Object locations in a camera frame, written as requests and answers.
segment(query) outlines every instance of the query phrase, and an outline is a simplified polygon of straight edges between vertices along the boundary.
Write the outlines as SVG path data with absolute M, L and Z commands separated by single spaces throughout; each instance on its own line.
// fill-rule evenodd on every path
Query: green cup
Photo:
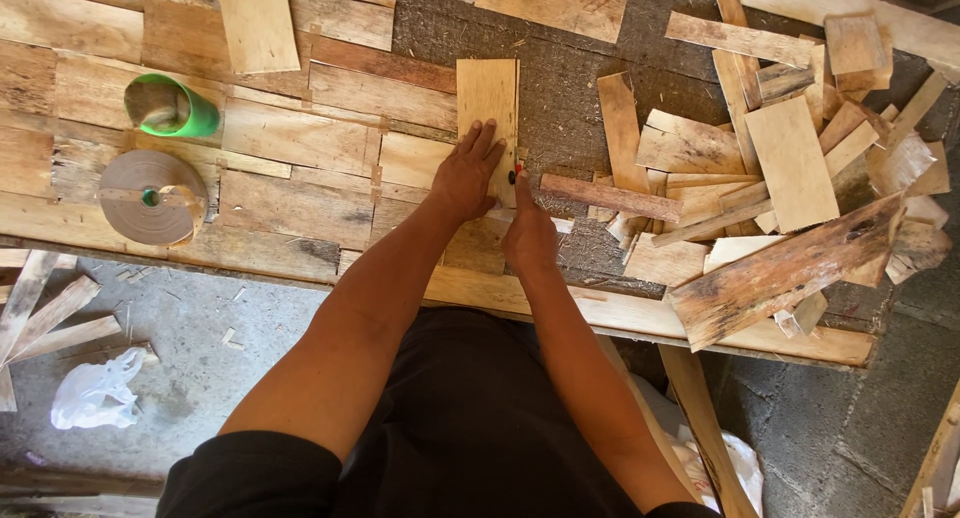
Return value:
M 187 120 L 183 126 L 179 127 L 179 129 L 157 130 L 146 123 L 141 123 L 138 125 L 140 130 L 146 131 L 147 133 L 150 133 L 150 135 L 159 135 L 161 137 L 206 137 L 207 135 L 212 135 L 215 131 L 217 131 L 217 127 L 220 126 L 220 113 L 217 112 L 217 107 L 193 90 L 190 90 L 186 86 L 161 74 L 141 75 L 130 82 L 130 84 L 126 87 L 126 92 L 124 93 L 124 109 L 126 110 L 126 115 L 130 118 L 130 121 L 135 125 L 138 123 L 138 121 L 133 115 L 131 115 L 130 102 L 131 100 L 136 100 L 138 98 L 132 93 L 134 84 L 138 82 L 144 84 L 166 84 L 176 86 L 186 94 L 187 99 L 190 101 L 190 115 L 187 117 Z

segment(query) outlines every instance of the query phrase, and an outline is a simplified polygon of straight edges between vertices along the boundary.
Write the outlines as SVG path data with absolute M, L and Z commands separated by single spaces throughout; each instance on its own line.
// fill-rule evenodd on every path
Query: green plastic container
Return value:
M 190 100 L 190 116 L 179 130 L 158 131 L 147 125 L 140 125 L 138 127 L 140 130 L 146 131 L 150 133 L 150 135 L 159 135 L 161 137 L 206 137 L 212 135 L 217 131 L 217 127 L 220 126 L 220 113 L 217 111 L 216 106 L 200 94 L 197 94 L 169 77 L 161 74 L 144 74 L 131 81 L 130 84 L 134 84 L 135 82 L 178 86 L 186 93 L 187 98 Z

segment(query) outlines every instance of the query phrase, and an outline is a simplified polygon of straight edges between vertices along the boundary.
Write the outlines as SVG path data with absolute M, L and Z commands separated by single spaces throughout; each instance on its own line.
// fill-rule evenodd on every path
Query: person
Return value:
M 473 124 L 423 203 L 174 464 L 158 516 L 718 516 L 672 472 L 570 297 L 525 171 L 502 247 L 535 336 L 479 310 L 420 309 L 454 233 L 495 204 L 496 125 Z

